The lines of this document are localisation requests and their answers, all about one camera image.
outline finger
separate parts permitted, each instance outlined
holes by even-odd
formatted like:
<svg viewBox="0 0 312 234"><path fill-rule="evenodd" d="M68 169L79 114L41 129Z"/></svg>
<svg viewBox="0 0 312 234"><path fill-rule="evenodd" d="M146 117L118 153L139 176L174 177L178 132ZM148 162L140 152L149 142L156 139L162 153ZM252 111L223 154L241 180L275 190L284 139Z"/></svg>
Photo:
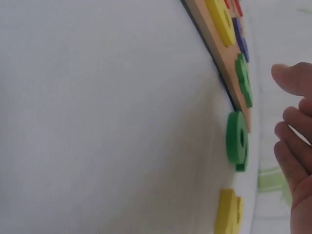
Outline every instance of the finger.
<svg viewBox="0 0 312 234"><path fill-rule="evenodd" d="M292 67L275 64L271 72L275 82L286 92L312 98L312 64L301 62Z"/></svg>
<svg viewBox="0 0 312 234"><path fill-rule="evenodd" d="M312 117L312 100L304 97L298 105L299 110L307 116Z"/></svg>
<svg viewBox="0 0 312 234"><path fill-rule="evenodd" d="M293 194L297 186L308 177L308 174L292 155L285 142L280 141L276 143L274 153Z"/></svg>
<svg viewBox="0 0 312 234"><path fill-rule="evenodd" d="M287 124L295 128L303 135L310 143L312 142L312 118L306 116L301 111L294 107L288 107L283 118Z"/></svg>
<svg viewBox="0 0 312 234"><path fill-rule="evenodd" d="M285 122L276 125L275 133L281 141L287 144L292 154L297 158L301 165L303 165L306 171L311 174L312 150L310 146L300 139Z"/></svg>

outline foam number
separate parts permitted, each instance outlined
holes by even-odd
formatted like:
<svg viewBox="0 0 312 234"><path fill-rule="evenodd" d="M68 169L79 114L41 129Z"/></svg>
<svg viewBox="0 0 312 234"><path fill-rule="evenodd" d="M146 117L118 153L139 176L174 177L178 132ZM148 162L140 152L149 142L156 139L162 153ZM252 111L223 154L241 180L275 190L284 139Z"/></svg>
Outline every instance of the foam number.
<svg viewBox="0 0 312 234"><path fill-rule="evenodd" d="M222 190L214 234L238 234L241 228L244 203L234 190Z"/></svg>
<svg viewBox="0 0 312 234"><path fill-rule="evenodd" d="M249 82L248 66L243 54L238 54L235 66L240 90L245 97L247 107L251 108L253 106L253 95Z"/></svg>
<svg viewBox="0 0 312 234"><path fill-rule="evenodd" d="M229 115L226 148L228 159L236 165L236 171L246 171L249 152L248 128L241 111L232 112Z"/></svg>
<svg viewBox="0 0 312 234"><path fill-rule="evenodd" d="M224 45L235 45L232 17L224 0L206 0L206 4Z"/></svg>
<svg viewBox="0 0 312 234"><path fill-rule="evenodd" d="M236 36L238 47L240 51L245 55L246 61L249 62L248 47L247 47L246 40L243 37L243 30L242 30L242 26L240 24L238 17L233 18L233 26L235 30L235 36Z"/></svg>

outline toy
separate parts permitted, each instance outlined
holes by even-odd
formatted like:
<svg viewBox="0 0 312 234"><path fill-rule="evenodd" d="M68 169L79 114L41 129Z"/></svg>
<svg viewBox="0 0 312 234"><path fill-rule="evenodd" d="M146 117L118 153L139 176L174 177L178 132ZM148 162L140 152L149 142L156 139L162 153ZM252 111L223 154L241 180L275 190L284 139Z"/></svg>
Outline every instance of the toy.
<svg viewBox="0 0 312 234"><path fill-rule="evenodd" d="M241 228L243 212L243 199L237 197L234 190L222 190L214 234L238 234Z"/></svg>
<svg viewBox="0 0 312 234"><path fill-rule="evenodd" d="M234 26L224 0L206 0L206 4L224 45L235 45Z"/></svg>
<svg viewBox="0 0 312 234"><path fill-rule="evenodd" d="M186 3L191 17L195 21L200 33L207 43L215 63L220 71L222 79L227 87L228 94L236 111L241 111L245 117L249 132L251 131L251 113L249 100L246 100L246 92L243 93L236 73L235 60L241 50L236 41L232 18L240 20L241 36L244 37L243 22L240 17L239 2L226 0L182 0Z"/></svg>
<svg viewBox="0 0 312 234"><path fill-rule="evenodd" d="M239 18L235 17L232 20L233 20L233 26L234 26L234 30L235 30L235 36L236 36L237 44L240 48L240 51L245 55L246 61L249 62L248 47L246 44L246 40L243 37L243 31L242 31L242 27L240 25Z"/></svg>
<svg viewBox="0 0 312 234"><path fill-rule="evenodd" d="M253 106L253 96L250 88L249 75L248 75L248 67L245 60L245 56L243 54L239 54L237 56L237 60L235 61L236 65L236 73L239 80L239 87L241 92L244 94L246 105L248 108Z"/></svg>
<svg viewBox="0 0 312 234"><path fill-rule="evenodd" d="M236 5L236 8L238 10L238 13L239 13L239 16L243 17L243 11L242 11L242 8L240 7L240 3L239 3L239 0L234 0L235 2L235 5Z"/></svg>
<svg viewBox="0 0 312 234"><path fill-rule="evenodd" d="M226 7L229 9L231 7L231 0L224 0Z"/></svg>
<svg viewBox="0 0 312 234"><path fill-rule="evenodd" d="M232 112L228 118L226 133L228 159L236 165L236 171L244 172L248 163L248 130L243 114Z"/></svg>

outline green foam shape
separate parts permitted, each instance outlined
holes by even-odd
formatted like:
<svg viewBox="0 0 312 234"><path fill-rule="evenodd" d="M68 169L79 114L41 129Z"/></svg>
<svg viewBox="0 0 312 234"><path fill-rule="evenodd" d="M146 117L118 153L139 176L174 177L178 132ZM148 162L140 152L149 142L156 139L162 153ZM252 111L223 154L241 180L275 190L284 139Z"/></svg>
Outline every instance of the green foam shape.
<svg viewBox="0 0 312 234"><path fill-rule="evenodd" d="M235 61L236 73L239 80L240 91L245 97L248 108L253 106L253 94L249 82L248 66L245 56L241 53Z"/></svg>
<svg viewBox="0 0 312 234"><path fill-rule="evenodd" d="M241 111L232 112L228 118L226 148L230 163L236 171L246 171L248 162L248 128Z"/></svg>

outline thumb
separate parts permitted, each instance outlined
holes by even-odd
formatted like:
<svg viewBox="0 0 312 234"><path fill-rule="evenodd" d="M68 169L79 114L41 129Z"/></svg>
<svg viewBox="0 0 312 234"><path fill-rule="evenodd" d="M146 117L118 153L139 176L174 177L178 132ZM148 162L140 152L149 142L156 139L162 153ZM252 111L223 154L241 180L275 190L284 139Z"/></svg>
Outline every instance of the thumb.
<svg viewBox="0 0 312 234"><path fill-rule="evenodd" d="M312 98L312 64L301 62L292 67L275 64L271 72L275 82L286 92Z"/></svg>

